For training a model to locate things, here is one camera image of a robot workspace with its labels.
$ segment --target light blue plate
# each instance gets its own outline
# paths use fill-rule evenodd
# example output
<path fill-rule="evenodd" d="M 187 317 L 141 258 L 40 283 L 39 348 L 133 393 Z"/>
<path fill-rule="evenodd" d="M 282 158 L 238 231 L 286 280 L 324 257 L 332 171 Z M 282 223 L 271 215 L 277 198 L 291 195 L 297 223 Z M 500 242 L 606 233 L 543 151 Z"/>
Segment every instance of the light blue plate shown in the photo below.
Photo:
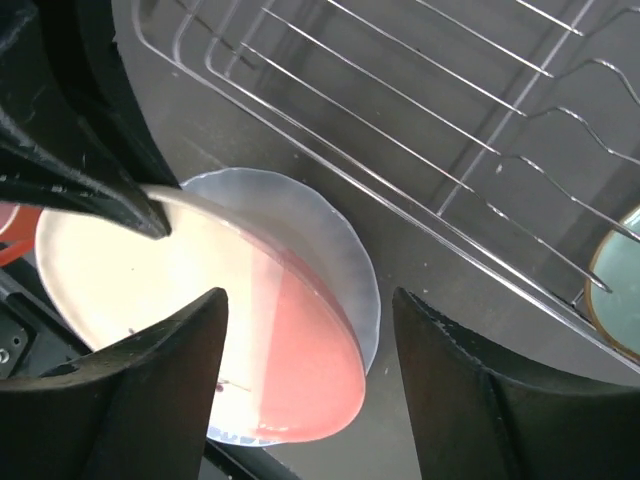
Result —
<path fill-rule="evenodd" d="M 622 223 L 640 233 L 640 207 Z M 587 281 L 585 298 L 591 319 L 616 347 L 640 356 L 640 244 L 610 233 L 596 251 L 591 271 L 613 290 L 607 293 Z"/>

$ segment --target screw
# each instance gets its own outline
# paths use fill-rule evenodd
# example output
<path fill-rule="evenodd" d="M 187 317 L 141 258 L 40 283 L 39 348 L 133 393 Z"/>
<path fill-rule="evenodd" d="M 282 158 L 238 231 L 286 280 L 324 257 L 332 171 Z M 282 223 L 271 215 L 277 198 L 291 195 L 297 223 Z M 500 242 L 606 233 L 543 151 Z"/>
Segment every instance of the screw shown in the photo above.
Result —
<path fill-rule="evenodd" d="M 7 352 L 4 348 L 0 348 L 0 363 L 7 363 L 11 358 L 9 352 Z"/>

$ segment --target gray surface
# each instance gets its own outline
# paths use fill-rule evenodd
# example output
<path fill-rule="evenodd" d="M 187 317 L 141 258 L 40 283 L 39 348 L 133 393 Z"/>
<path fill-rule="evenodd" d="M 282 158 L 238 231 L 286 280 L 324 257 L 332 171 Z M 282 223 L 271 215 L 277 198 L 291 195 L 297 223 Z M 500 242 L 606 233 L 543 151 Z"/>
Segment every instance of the gray surface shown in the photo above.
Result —
<path fill-rule="evenodd" d="M 531 77 L 530 71 L 512 59 L 438 20 L 413 0 L 342 3 L 507 101 L 513 101 Z M 559 28 L 550 28 L 548 22 L 510 0 L 432 3 L 538 65 L 561 34 Z M 533 3 L 570 21 L 585 2 Z M 623 2 L 596 3 L 581 24 L 585 28 Z M 244 20 L 233 24 L 226 38 L 236 48 L 259 6 L 253 0 L 245 5 L 249 6 Z M 306 13 L 300 13 L 300 5 Z M 481 138 L 486 139 L 504 115 L 503 109 L 494 109 L 478 94 L 445 78 L 417 57 L 380 41 L 361 25 L 336 14 L 335 9 L 326 5 L 320 8 L 323 5 L 321 0 L 277 1 L 274 10 L 289 20 L 295 19 L 315 38 Z M 133 33 L 129 1 L 114 1 L 114 7 L 117 40 L 142 110 L 160 149 L 180 178 L 224 166 L 286 173 L 318 190 L 339 209 L 352 222 L 372 257 L 383 299 L 383 318 L 380 349 L 369 375 L 361 414 L 349 428 L 329 439 L 269 449 L 303 478 L 419 478 L 391 323 L 389 302 L 398 285 L 413 290 L 456 321 L 530 358 L 597 379 L 640 385 L 640 376 L 607 353 L 153 53 Z M 213 20 L 220 16 L 220 10 L 214 10 L 201 13 Z M 146 19 L 147 40 L 161 51 L 170 52 L 172 33 L 183 14 L 184 10 L 169 0 L 155 2 L 155 9 Z M 640 65 L 625 48 L 635 41 L 636 23 L 633 18 L 626 18 L 587 42 L 569 39 L 549 70 L 560 72 L 582 58 L 604 56 L 623 68 L 632 83 L 635 80 L 640 85 Z M 188 32 L 183 61 L 219 88 L 233 92 L 204 68 L 202 55 L 208 35 L 198 28 Z M 478 147 L 468 145 L 458 133 L 317 48 L 310 48 L 307 41 L 283 35 L 281 27 L 266 22 L 252 45 L 457 176 L 477 155 Z M 228 58 L 228 51 L 220 49 L 214 56 L 214 65 L 224 64 Z M 247 59 L 259 63 L 251 54 Z M 557 85 L 548 79 L 540 80 L 522 108 L 533 112 L 547 105 L 566 104 L 580 110 L 612 146 L 625 153 L 633 152 L 638 144 L 638 107 L 630 105 L 611 74 L 596 69 L 588 72 Z M 450 191 L 451 183 L 433 169 L 273 69 L 252 71 L 238 64 L 232 79 L 320 132 L 429 208 L 437 209 Z M 233 94 L 249 102 L 237 92 Z M 249 104 L 269 120 L 277 121 L 269 112 Z M 629 167 L 598 150 L 574 124 L 558 117 L 525 126 L 523 122 L 510 123 L 497 145 L 535 159 L 583 200 L 608 214 L 620 216 L 640 202 L 638 167 Z M 415 205 L 377 185 L 308 136 L 290 128 L 285 130 L 424 225 L 449 235 Z M 593 221 L 520 166 L 505 164 L 499 175 L 495 173 L 497 166 L 494 157 L 486 156 L 470 183 L 573 260 L 588 262 L 606 225 Z M 559 295 L 570 299 L 580 289 L 580 277 L 468 195 L 457 197 L 445 218 Z M 459 240 L 451 239 L 461 245 Z"/>

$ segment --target red object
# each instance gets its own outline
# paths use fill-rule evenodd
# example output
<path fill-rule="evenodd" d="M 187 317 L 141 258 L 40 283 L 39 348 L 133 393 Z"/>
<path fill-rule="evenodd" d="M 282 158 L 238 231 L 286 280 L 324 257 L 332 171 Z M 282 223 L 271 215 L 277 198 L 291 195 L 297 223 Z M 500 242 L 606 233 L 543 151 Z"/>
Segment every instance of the red object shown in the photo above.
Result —
<path fill-rule="evenodd" d="M 0 250 L 0 267 L 17 260 L 34 246 L 36 226 L 42 210 L 0 203 L 0 242 L 11 243 Z"/>

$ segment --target metal wire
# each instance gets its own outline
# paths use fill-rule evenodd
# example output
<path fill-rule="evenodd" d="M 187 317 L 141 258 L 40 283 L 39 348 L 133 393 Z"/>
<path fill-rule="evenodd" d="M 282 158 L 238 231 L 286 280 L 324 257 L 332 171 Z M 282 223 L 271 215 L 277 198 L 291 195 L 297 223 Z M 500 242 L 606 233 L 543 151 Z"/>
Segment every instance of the metal wire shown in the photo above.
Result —
<path fill-rule="evenodd" d="M 282 18 L 281 16 L 277 15 L 276 13 L 274 13 L 271 10 L 275 0 L 265 0 L 265 2 L 263 3 L 263 8 L 260 10 L 259 15 L 255 18 L 254 22 L 251 24 L 251 26 L 249 27 L 249 29 L 245 33 L 245 35 L 244 35 L 242 41 L 240 42 L 239 46 L 237 47 L 237 49 L 233 50 L 231 48 L 228 48 L 232 52 L 232 58 L 231 58 L 231 60 L 229 60 L 229 62 L 227 63 L 227 65 L 226 65 L 226 67 L 224 68 L 223 71 L 214 68 L 213 63 L 212 63 L 213 52 L 215 51 L 215 49 L 216 49 L 216 47 L 218 45 L 223 45 L 225 47 L 229 47 L 228 44 L 225 44 L 224 35 L 225 35 L 225 32 L 226 32 L 230 22 L 232 21 L 234 15 L 236 14 L 238 6 L 242 2 L 242 0 L 232 0 L 230 7 L 227 9 L 227 11 L 225 12 L 224 16 L 222 17 L 219 25 L 217 25 L 216 28 L 207 27 L 210 30 L 210 32 L 212 32 L 212 35 L 211 35 L 211 41 L 210 41 L 210 43 L 209 43 L 209 45 L 207 47 L 207 50 L 206 50 L 206 57 L 204 59 L 204 64 L 206 65 L 207 70 L 210 73 L 212 73 L 216 78 L 218 78 L 220 80 L 223 80 L 228 85 L 231 85 L 232 87 L 236 88 L 239 92 L 241 92 L 242 94 L 244 94 L 247 97 L 251 98 L 257 104 L 261 105 L 264 108 L 267 108 L 269 111 L 271 111 L 274 114 L 276 114 L 279 118 L 284 120 L 289 125 L 294 126 L 295 128 L 299 129 L 300 131 L 303 131 L 305 134 L 309 135 L 314 140 L 320 142 L 321 144 L 323 144 L 324 146 L 329 148 L 331 151 L 337 153 L 338 155 L 340 155 L 345 160 L 349 161 L 353 165 L 356 165 L 358 168 L 360 168 L 362 171 L 364 171 L 365 173 L 370 175 L 373 179 L 375 179 L 377 182 L 379 182 L 380 184 L 385 186 L 387 189 L 392 191 L 394 194 L 396 194 L 399 197 L 403 198 L 404 200 L 412 203 L 416 207 L 420 208 L 421 211 L 423 211 L 424 213 L 427 213 L 430 217 L 436 219 L 443 226 L 445 226 L 448 230 L 454 232 L 459 238 L 464 240 L 467 244 L 472 246 L 474 249 L 478 250 L 479 252 L 481 252 L 482 254 L 484 254 L 485 256 L 490 258 L 491 260 L 495 261 L 498 265 L 500 265 L 501 267 L 505 268 L 508 272 L 513 274 L 515 277 L 517 277 L 520 280 L 524 281 L 527 285 L 533 287 L 536 291 L 542 293 L 547 298 L 547 300 L 550 301 L 550 303 L 554 303 L 556 305 L 556 307 L 560 307 L 560 309 L 562 310 L 563 313 L 562 314 L 558 314 L 558 311 L 555 310 L 555 309 L 550 308 L 547 303 L 541 302 L 536 297 L 531 296 L 531 294 L 529 294 L 528 292 L 522 290 L 517 285 L 513 284 L 513 282 L 511 282 L 511 281 L 507 280 L 506 278 L 504 278 L 504 276 L 502 276 L 502 275 L 498 274 L 497 272 L 495 272 L 495 271 L 491 270 L 490 268 L 488 268 L 482 262 L 478 262 L 478 260 L 476 258 L 474 258 L 473 256 L 469 255 L 464 250 L 461 250 L 456 245 L 452 244 L 448 240 L 444 239 L 443 237 L 441 237 L 440 235 L 435 233 L 433 230 L 431 230 L 428 227 L 426 227 L 424 224 L 422 224 L 421 222 L 416 220 L 414 217 L 412 217 L 411 215 L 406 213 L 406 211 L 400 209 L 399 207 L 397 207 L 395 204 L 390 202 L 385 197 L 379 195 L 377 192 L 372 191 L 371 189 L 369 189 L 368 187 L 364 186 L 363 184 L 361 184 L 357 180 L 353 179 L 352 177 L 347 175 L 345 172 L 340 170 L 338 167 L 333 165 L 332 162 L 329 162 L 329 161 L 325 160 L 323 157 L 318 155 L 315 151 L 313 151 L 312 149 L 302 145 L 300 142 L 298 142 L 297 140 L 292 138 L 290 135 L 288 135 L 282 129 L 280 129 L 279 127 L 276 127 L 275 125 L 271 124 L 270 122 L 267 122 L 264 118 L 260 117 L 255 112 L 253 112 L 252 109 L 246 107 L 241 102 L 238 102 L 233 97 L 230 97 L 227 93 L 225 93 L 224 91 L 222 91 L 219 88 L 215 87 L 215 85 L 211 84 L 209 81 L 207 81 L 206 79 L 202 78 L 200 75 L 198 75 L 197 73 L 195 73 L 194 71 L 192 71 L 191 69 L 186 67 L 182 63 L 182 59 L 181 59 L 181 56 L 180 56 L 182 38 L 184 36 L 184 33 L 185 33 L 186 29 L 189 27 L 189 24 L 194 22 L 194 21 L 198 21 L 198 11 L 199 11 L 199 9 L 201 8 L 201 6 L 203 5 L 203 3 L 205 1 L 206 0 L 197 0 L 195 2 L 195 4 L 191 8 L 187 8 L 186 6 L 183 5 L 183 7 L 187 10 L 187 14 L 185 15 L 185 19 L 182 22 L 179 30 L 175 33 L 174 42 L 173 42 L 173 49 L 172 49 L 172 56 L 171 57 L 167 57 L 162 52 L 160 52 L 155 47 L 153 47 L 149 42 L 147 42 L 146 39 L 144 38 L 143 33 L 140 30 L 138 30 L 138 36 L 141 38 L 141 40 L 149 48 L 154 50 L 156 53 L 158 53 L 159 55 L 165 57 L 165 59 L 173 62 L 174 64 L 178 65 L 182 70 L 184 70 L 187 73 L 189 73 L 196 80 L 200 81 L 201 83 L 206 83 L 208 86 L 210 86 L 215 91 L 217 91 L 218 93 L 223 95 L 229 101 L 232 101 L 232 103 L 236 104 L 237 106 L 242 108 L 247 113 L 250 113 L 252 116 L 254 116 L 254 117 L 260 119 L 261 121 L 263 121 L 264 123 L 268 124 L 268 126 L 270 126 L 272 129 L 278 131 L 281 135 L 283 135 L 285 138 L 287 138 L 287 140 L 289 140 L 291 143 L 295 144 L 297 147 L 299 147 L 303 151 L 305 151 L 305 153 L 307 153 L 310 157 L 316 159 L 318 162 L 320 162 L 323 165 L 327 166 L 332 171 L 338 173 L 342 178 L 344 178 L 345 180 L 350 182 L 356 188 L 358 188 L 358 189 L 364 191 L 365 193 L 369 194 L 370 196 L 375 198 L 377 201 L 379 201 L 380 203 L 385 205 L 387 208 L 389 208 L 390 210 L 392 210 L 393 212 L 395 212 L 396 214 L 398 214 L 399 216 L 401 216 L 405 220 L 407 220 L 407 221 L 419 226 L 420 228 L 422 228 L 425 231 L 428 231 L 440 243 L 442 243 L 442 244 L 448 246 L 449 248 L 451 248 L 452 250 L 456 251 L 463 258 L 465 258 L 467 261 L 471 262 L 472 264 L 474 264 L 475 266 L 477 266 L 481 270 L 485 271 L 485 273 L 488 273 L 493 278 L 496 278 L 501 283 L 503 283 L 505 286 L 507 286 L 509 289 L 511 289 L 512 291 L 515 291 L 516 293 L 518 293 L 523 298 L 527 298 L 529 301 L 531 301 L 532 303 L 534 303 L 537 306 L 539 306 L 539 308 L 541 308 L 545 312 L 549 313 L 554 318 L 560 320 L 562 323 L 564 323 L 565 325 L 569 326 L 573 330 L 578 331 L 581 335 L 583 335 L 585 337 L 591 337 L 590 340 L 594 341 L 594 343 L 599 344 L 602 348 L 607 348 L 608 350 L 610 350 L 608 347 L 604 347 L 602 345 L 602 343 L 599 342 L 598 340 L 594 340 L 593 339 L 593 335 L 592 335 L 592 332 L 591 332 L 590 328 L 587 328 L 587 330 L 584 329 L 584 326 L 585 326 L 584 325 L 584 319 L 582 317 L 580 317 L 579 315 L 576 315 L 577 312 L 575 312 L 574 310 L 571 310 L 569 308 L 569 305 L 566 302 L 561 301 L 561 299 L 558 299 L 555 295 L 553 295 L 551 292 L 549 292 L 544 286 L 539 285 L 537 282 L 535 282 L 534 280 L 529 278 L 527 275 L 525 275 L 524 273 L 520 272 L 517 268 L 513 267 L 508 262 L 504 261 L 499 256 L 495 255 L 494 253 L 492 253 L 491 251 L 486 249 L 484 246 L 478 244 L 478 242 L 476 242 L 474 239 L 470 238 L 468 235 L 466 235 L 464 232 L 460 231 L 458 228 L 456 228 L 453 225 L 451 225 L 450 223 L 448 223 L 440 215 L 432 212 L 431 210 L 429 210 L 428 208 L 423 206 L 420 202 L 418 202 L 417 200 L 412 198 L 410 195 L 406 194 L 405 192 L 400 190 L 398 187 L 393 185 L 391 182 L 389 182 L 388 180 L 386 180 L 385 178 L 381 177 L 376 172 L 372 171 L 368 167 L 366 167 L 363 164 L 361 164 L 360 162 L 358 162 L 351 155 L 347 154 L 346 152 L 344 152 L 340 148 L 336 147 L 334 144 L 332 144 L 331 142 L 326 140 L 324 137 L 322 137 L 318 133 L 314 132 L 312 129 L 310 129 L 310 128 L 306 127 L 305 125 L 301 124 L 299 121 L 297 121 L 294 118 L 292 118 L 291 116 L 287 115 L 285 112 L 275 108 L 273 105 L 265 102 L 263 99 L 257 97 L 255 94 L 251 93 L 247 89 L 241 87 L 239 84 L 237 84 L 233 80 L 231 80 L 231 76 L 232 76 L 232 73 L 233 73 L 234 66 L 238 62 L 238 60 L 244 61 L 245 63 L 250 64 L 250 65 L 253 65 L 252 62 L 249 62 L 249 60 L 244 58 L 245 52 L 247 54 L 250 54 L 250 55 L 253 55 L 253 56 L 257 57 L 265 65 L 268 65 L 272 69 L 274 69 L 275 71 L 277 71 L 277 72 L 279 72 L 279 73 L 281 73 L 283 75 L 286 75 L 288 78 L 290 78 L 290 79 L 294 80 L 296 83 L 302 85 L 303 87 L 305 87 L 310 92 L 313 92 L 319 98 L 322 98 L 324 101 L 326 101 L 326 102 L 330 103 L 331 105 L 333 105 L 334 107 L 340 109 L 342 112 L 344 112 L 345 114 L 349 115 L 351 118 L 353 118 L 353 119 L 357 120 L 358 122 L 362 123 L 363 125 L 367 126 L 369 129 L 371 129 L 376 134 L 381 135 L 387 141 L 391 142 L 395 146 L 401 148 L 406 153 L 408 153 L 408 154 L 412 155 L 413 157 L 417 158 L 418 160 L 423 162 L 425 165 L 428 165 L 430 168 L 435 169 L 436 171 L 438 171 L 445 178 L 447 178 L 448 180 L 452 181 L 456 185 L 456 189 L 462 189 L 462 190 L 466 191 L 467 193 L 472 194 L 475 198 L 479 199 L 487 208 L 489 208 L 489 210 L 491 212 L 493 212 L 495 215 L 497 215 L 498 217 L 510 222 L 512 225 L 514 225 L 514 227 L 516 227 L 520 231 L 524 232 L 526 235 L 528 235 L 531 238 L 533 238 L 536 242 L 538 242 L 539 244 L 541 244 L 545 248 L 547 248 L 551 253 L 553 253 L 555 256 L 560 258 L 569 267 L 571 267 L 575 271 L 579 272 L 580 274 L 582 274 L 583 276 L 588 278 L 592 283 L 594 283 L 599 288 L 601 288 L 601 289 L 603 289 L 605 291 L 609 291 L 610 292 L 611 290 L 601 279 L 599 279 L 595 274 L 593 274 L 593 272 L 589 271 L 588 269 L 584 269 L 584 268 L 576 265 L 574 262 L 572 262 L 569 258 L 567 258 L 565 255 L 563 255 L 561 252 L 559 252 L 558 250 L 553 248 L 551 245 L 549 245 L 543 239 L 539 238 L 534 232 L 530 231 L 527 227 L 521 225 L 516 220 L 510 218 L 504 212 L 502 212 L 501 210 L 496 208 L 493 204 L 491 204 L 484 197 L 482 197 L 475 190 L 473 190 L 469 185 L 467 185 L 465 183 L 465 179 L 464 178 L 461 178 L 461 179 L 455 178 L 453 175 L 449 174 L 448 172 L 446 172 L 445 170 L 441 169 L 440 167 L 438 167 L 434 163 L 430 162 L 429 160 L 427 160 L 426 158 L 424 158 L 423 156 L 418 154 L 416 151 L 414 151 L 410 147 L 404 145 L 399 140 L 397 140 L 393 136 L 389 135 L 388 133 L 386 133 L 385 131 L 383 131 L 382 129 L 380 129 L 379 127 L 374 125 L 373 123 L 369 122 L 368 120 L 366 120 L 365 118 L 361 117 L 357 113 L 349 110 L 347 107 L 345 107 L 344 105 L 340 104 L 335 99 L 329 97 L 328 95 L 326 95 L 325 93 L 323 93 L 320 90 L 316 89 L 315 87 L 311 86 L 310 84 L 308 84 L 307 82 L 305 82 L 304 80 L 299 78 L 298 76 L 294 75 L 292 72 L 288 71 L 285 67 L 283 67 L 282 65 L 278 64 L 277 62 L 275 62 L 274 60 L 269 58 L 269 56 L 267 54 L 261 52 L 257 47 L 252 46 L 251 43 L 252 43 L 252 40 L 254 38 L 255 33 L 258 31 L 258 29 L 263 24 L 263 22 L 265 21 L 266 18 L 271 18 L 271 19 L 273 19 L 275 21 L 280 22 L 282 25 L 286 26 L 291 31 L 293 31 L 296 34 L 300 35 L 302 38 L 304 38 L 306 41 L 312 43 L 314 46 L 316 46 L 316 47 L 322 49 L 324 52 L 334 56 L 335 58 L 337 58 L 341 62 L 343 62 L 346 65 L 348 65 L 350 68 L 353 68 L 353 69 L 357 70 L 361 74 L 367 76 L 369 79 L 377 82 L 379 85 L 381 85 L 384 88 L 386 88 L 387 90 L 391 91 L 392 93 L 397 95 L 399 98 L 401 98 L 403 101 L 409 102 L 413 106 L 419 108 L 424 113 L 432 116 L 433 118 L 438 119 L 440 122 L 442 122 L 447 127 L 453 129 L 454 131 L 456 131 L 460 135 L 464 136 L 468 140 L 470 140 L 470 141 L 474 142 L 475 144 L 479 145 L 483 149 L 483 151 L 492 153 L 492 154 L 502 158 L 505 162 L 507 160 L 508 161 L 512 161 L 512 160 L 513 161 L 518 161 L 518 162 L 522 163 L 523 165 L 527 166 L 528 168 L 531 168 L 538 175 L 540 175 L 542 178 L 544 178 L 545 181 L 549 182 L 550 185 L 552 185 L 557 191 L 559 191 L 567 199 L 569 199 L 570 201 L 572 201 L 575 204 L 579 205 L 581 208 L 584 208 L 586 211 L 590 212 L 591 214 L 597 216 L 599 219 L 607 222 L 617 232 L 627 236 L 628 238 L 633 239 L 634 241 L 640 242 L 640 236 L 639 235 L 637 235 L 636 233 L 630 231 L 626 226 L 621 225 L 619 222 L 617 222 L 614 219 L 608 217 L 604 213 L 598 211 L 597 209 L 591 207 L 587 203 L 583 202 L 582 200 L 580 200 L 577 197 L 575 197 L 574 195 L 572 195 L 565 187 L 563 187 L 561 185 L 561 183 L 559 183 L 557 180 L 555 180 L 553 177 L 551 177 L 547 172 L 545 172 L 538 164 L 536 164 L 532 160 L 530 160 L 530 159 L 528 159 L 528 158 L 526 158 L 526 157 L 524 157 L 522 155 L 518 155 L 518 154 L 503 154 L 503 153 L 501 153 L 500 151 L 496 150 L 494 147 L 491 146 L 492 142 L 490 142 L 490 141 L 486 141 L 486 142 L 482 141 L 481 139 L 475 137 L 474 135 L 469 134 L 464 129 L 462 129 L 462 128 L 456 126 L 454 123 L 448 121 L 442 115 L 439 115 L 436 112 L 430 110 L 429 108 L 427 108 L 426 106 L 424 106 L 420 102 L 418 102 L 417 100 L 413 99 L 411 96 L 407 95 L 406 93 L 402 92 L 401 90 L 399 90 L 398 88 L 394 87 L 393 85 L 390 85 L 389 83 L 387 83 L 384 80 L 380 79 L 379 77 L 377 77 L 373 73 L 367 71 L 362 66 L 350 61 L 348 58 L 344 57 L 339 52 L 337 52 L 337 51 L 331 49 L 330 47 L 328 47 L 327 45 L 323 44 L 322 42 L 317 40 L 312 35 L 306 33 L 303 29 L 301 29 L 297 25 L 294 25 L 293 23 L 291 23 L 291 22 L 285 20 L 284 18 Z M 408 49 L 409 51 L 411 51 L 413 54 L 415 54 L 420 59 L 422 59 L 422 60 L 430 63 L 431 65 L 439 68 L 443 72 L 445 72 L 448 75 L 450 75 L 452 78 L 455 78 L 458 81 L 460 81 L 462 84 L 467 85 L 468 87 L 470 87 L 473 90 L 481 93 L 482 95 L 486 96 L 487 98 L 492 99 L 494 102 L 496 102 L 497 104 L 501 105 L 502 107 L 505 107 L 509 111 L 510 114 L 518 115 L 519 117 L 522 117 L 527 121 L 538 120 L 538 119 L 544 118 L 544 117 L 546 117 L 548 115 L 552 115 L 552 114 L 565 115 L 565 116 L 567 116 L 567 118 L 572 119 L 573 121 L 579 122 L 580 125 L 598 143 L 598 145 L 602 149 L 607 151 L 607 153 L 609 153 L 610 155 L 616 156 L 618 158 L 621 158 L 623 160 L 627 160 L 627 161 L 630 161 L 630 162 L 633 162 L 633 163 L 636 163 L 636 164 L 640 164 L 640 162 L 637 159 L 635 159 L 633 157 L 629 157 L 627 155 L 623 155 L 623 154 L 611 149 L 610 147 L 608 147 L 604 143 L 604 141 L 602 141 L 600 136 L 593 130 L 593 128 L 591 128 L 590 125 L 582 117 L 580 117 L 578 114 L 576 114 L 575 112 L 572 112 L 571 110 L 568 110 L 568 109 L 566 109 L 564 107 L 556 106 L 556 107 L 551 107 L 550 109 L 546 109 L 545 111 L 542 111 L 542 112 L 538 112 L 538 113 L 534 113 L 534 114 L 527 114 L 526 112 L 520 110 L 516 106 L 520 102 L 516 103 L 515 105 L 511 105 L 511 104 L 503 101 L 498 96 L 496 96 L 494 94 L 491 94 L 490 92 L 488 92 L 487 90 L 483 89 L 479 85 L 477 85 L 477 84 L 471 82 L 470 80 L 464 78 L 463 76 L 453 72 L 452 70 L 448 69 L 444 65 L 441 65 L 441 64 L 437 63 L 435 60 L 431 59 L 427 55 L 425 55 L 422 52 L 419 52 L 416 49 L 410 47 L 409 45 L 404 43 L 402 40 L 400 40 L 397 37 L 389 34 L 385 30 L 383 30 L 382 28 L 380 28 L 377 25 L 369 22 L 368 20 L 366 20 L 365 18 L 359 16 L 358 14 L 350 11 L 349 9 L 347 9 L 343 5 L 337 3 L 336 1 L 334 1 L 334 0 L 319 0 L 319 1 L 323 1 L 323 2 L 326 2 L 326 3 L 329 3 L 329 4 L 333 5 L 335 8 L 337 8 L 341 12 L 345 13 L 346 15 L 349 15 L 351 18 L 361 22 L 362 24 L 366 25 L 368 28 L 370 28 L 373 31 L 377 32 L 379 35 L 381 35 L 385 39 L 387 39 L 387 40 L 389 40 L 389 41 L 401 46 L 402 48 Z M 437 9 L 434 9 L 427 2 L 425 2 L 423 0 L 415 0 L 415 1 L 418 4 L 420 4 L 421 6 L 423 6 L 425 8 L 428 8 L 428 9 L 434 11 L 434 13 L 436 13 Z M 134 4 L 138 4 L 138 3 L 139 3 L 139 0 L 135 0 L 134 1 Z M 531 7 L 531 5 L 530 4 L 526 4 L 526 2 L 518 1 L 518 3 L 522 4 L 523 6 L 525 6 L 527 8 Z M 618 15 L 614 15 L 608 21 L 603 22 L 602 25 L 597 26 L 597 28 L 599 29 L 598 31 L 601 31 L 604 28 L 606 28 L 607 26 L 609 26 L 612 23 L 614 23 L 615 20 L 617 18 L 619 18 L 623 14 L 624 13 L 619 13 Z M 458 20 L 453 19 L 452 17 L 447 17 L 447 19 L 452 21 L 452 22 L 455 22 L 456 25 L 458 25 L 460 28 L 463 28 L 465 31 L 469 31 L 469 33 L 473 32 L 473 34 L 474 34 L 474 36 L 476 38 L 479 38 L 479 39 L 485 41 L 485 43 L 488 43 L 488 44 L 494 46 L 495 48 L 499 49 L 500 51 L 508 54 L 510 57 L 512 57 L 512 58 L 517 57 L 517 55 L 515 53 L 511 52 L 510 50 L 506 49 L 505 47 L 503 47 L 501 45 L 495 44 L 494 42 L 489 40 L 487 37 L 484 37 L 481 34 L 479 34 L 478 32 L 475 32 L 474 30 L 470 29 L 469 27 L 467 27 L 466 25 L 462 24 Z M 572 27 L 570 25 L 567 25 L 567 27 L 568 28 L 565 29 L 565 30 L 567 30 L 568 34 L 578 35 L 578 33 L 576 33 L 576 32 L 580 32 L 579 30 L 575 29 L 574 27 Z M 592 30 L 588 34 L 582 33 L 580 36 L 593 35 L 594 32 L 595 32 L 595 30 Z M 550 78 L 550 79 L 552 79 L 554 81 L 559 81 L 559 80 L 562 80 L 563 78 L 566 78 L 566 77 L 568 77 L 570 75 L 575 74 L 576 72 L 578 72 L 578 71 L 582 70 L 583 68 L 586 68 L 586 67 L 588 67 L 590 65 L 594 65 L 594 66 L 595 65 L 599 65 L 601 67 L 607 68 L 609 71 L 614 72 L 616 74 L 617 78 L 620 80 L 620 82 L 624 86 L 624 88 L 627 91 L 627 93 L 632 97 L 634 102 L 637 105 L 640 106 L 640 101 L 638 101 L 638 96 L 636 95 L 635 90 L 633 89 L 633 87 L 629 83 L 629 81 L 626 78 L 626 76 L 617 67 L 615 67 L 614 65 L 609 64 L 608 62 L 606 62 L 604 60 L 601 60 L 601 59 L 588 59 L 588 60 L 582 62 L 580 65 L 578 65 L 576 67 L 573 67 L 572 69 L 567 70 L 566 72 L 564 72 L 562 74 L 559 74 L 559 75 L 556 75 L 556 76 L 553 76 L 552 74 L 550 74 L 546 70 L 546 67 L 537 67 L 537 66 L 531 64 L 530 68 L 532 70 L 534 70 L 537 75 L 540 75 L 540 76 L 545 77 L 545 78 Z M 567 318 L 569 318 L 569 317 L 572 317 L 574 319 L 578 319 L 579 320 L 578 324 L 576 324 L 575 322 L 567 321 Z M 628 364 L 629 366 L 632 366 L 632 368 L 636 369 L 637 366 L 634 365 L 632 362 L 629 362 L 627 359 L 624 359 L 623 361 L 624 361 L 624 363 Z"/>

